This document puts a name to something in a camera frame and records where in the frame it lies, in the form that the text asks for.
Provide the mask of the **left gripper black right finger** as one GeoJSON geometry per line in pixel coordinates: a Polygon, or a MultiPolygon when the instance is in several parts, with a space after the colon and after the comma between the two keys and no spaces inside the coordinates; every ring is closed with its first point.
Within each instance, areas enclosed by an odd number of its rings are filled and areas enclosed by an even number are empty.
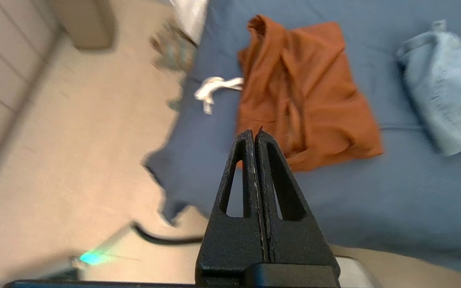
{"type": "Polygon", "coordinates": [[[340,266],[279,145],[260,130],[255,138],[265,232],[257,287],[339,287],[340,266]]]}

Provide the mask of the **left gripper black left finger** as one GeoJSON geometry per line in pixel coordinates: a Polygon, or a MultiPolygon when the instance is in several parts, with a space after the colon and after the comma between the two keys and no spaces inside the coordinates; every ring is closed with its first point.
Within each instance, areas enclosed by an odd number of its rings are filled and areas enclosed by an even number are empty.
{"type": "Polygon", "coordinates": [[[236,136],[200,246],[195,283],[201,287],[240,287],[245,270],[265,260],[261,200],[251,130],[236,136]],[[243,217],[227,215],[238,162],[242,162],[243,217]]]}

